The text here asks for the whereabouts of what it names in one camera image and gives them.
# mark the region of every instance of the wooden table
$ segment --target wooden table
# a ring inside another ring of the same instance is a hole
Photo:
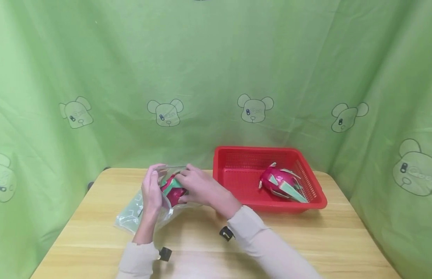
[[[31,278],[114,279],[132,236],[113,224],[145,172],[111,168],[101,173]],[[300,215],[260,213],[264,222],[324,278],[399,278],[334,180],[321,172],[316,176],[328,199],[326,209]],[[219,236],[223,225],[211,208],[183,212],[156,234],[156,247],[169,247],[173,253],[169,262],[155,262],[152,278],[267,278],[236,241]]]

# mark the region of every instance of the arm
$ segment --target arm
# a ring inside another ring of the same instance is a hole
[[[160,258],[152,238],[157,217],[161,209],[161,191],[157,184],[158,173],[154,171],[159,165],[152,165],[142,183],[143,213],[137,232],[131,243],[128,243],[120,261],[117,279],[149,279],[152,275],[152,264]]]
[[[271,278],[321,279],[321,276],[296,250],[292,249],[261,218],[247,206],[243,206],[228,220],[239,246]]]
[[[240,202],[209,174],[193,165],[176,176],[188,191],[180,202],[211,206],[228,220],[228,227],[245,252],[271,278],[319,279],[316,270],[270,228],[250,208]]]
[[[120,261],[117,279],[149,279],[152,264],[159,259],[159,251],[152,241],[157,215],[144,212],[131,243],[128,243]]]

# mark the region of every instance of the black wrist strap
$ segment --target black wrist strap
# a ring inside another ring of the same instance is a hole
[[[221,231],[219,231],[219,235],[225,238],[227,242],[234,237],[233,232],[227,226],[225,226],[224,228],[222,228]]]
[[[172,251],[166,247],[162,247],[160,250],[160,261],[168,262],[169,258],[171,257]]]

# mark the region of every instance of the person's left hand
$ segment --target person's left hand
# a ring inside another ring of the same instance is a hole
[[[143,212],[151,214],[158,214],[162,206],[162,193],[160,186],[157,182],[158,173],[155,168],[162,167],[165,164],[155,164],[148,168],[146,171],[145,179],[142,183],[142,196],[143,196]]]

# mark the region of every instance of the green curtain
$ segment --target green curtain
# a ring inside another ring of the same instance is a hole
[[[432,0],[0,0],[0,278],[108,165],[288,146],[432,278]]]

